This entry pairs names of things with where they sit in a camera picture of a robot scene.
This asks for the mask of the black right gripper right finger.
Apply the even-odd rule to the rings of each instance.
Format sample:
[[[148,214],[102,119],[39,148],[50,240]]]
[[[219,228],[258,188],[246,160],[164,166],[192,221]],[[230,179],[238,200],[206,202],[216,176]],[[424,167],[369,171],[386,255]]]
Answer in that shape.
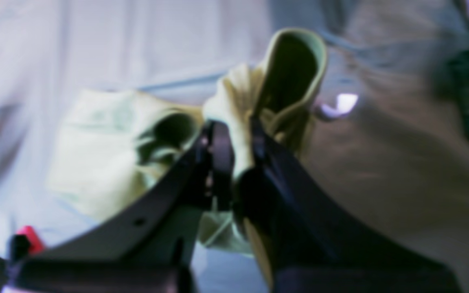
[[[445,265],[350,215],[251,118],[255,165],[238,182],[248,232],[262,241],[274,293],[459,293]]]

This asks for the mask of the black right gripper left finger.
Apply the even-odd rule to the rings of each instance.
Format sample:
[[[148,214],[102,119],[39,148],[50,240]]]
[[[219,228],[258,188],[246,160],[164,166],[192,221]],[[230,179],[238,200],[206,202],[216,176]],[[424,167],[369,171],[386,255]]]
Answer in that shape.
[[[207,122],[155,187],[86,234],[11,266],[12,293],[197,293],[203,211],[230,207],[229,131]]]

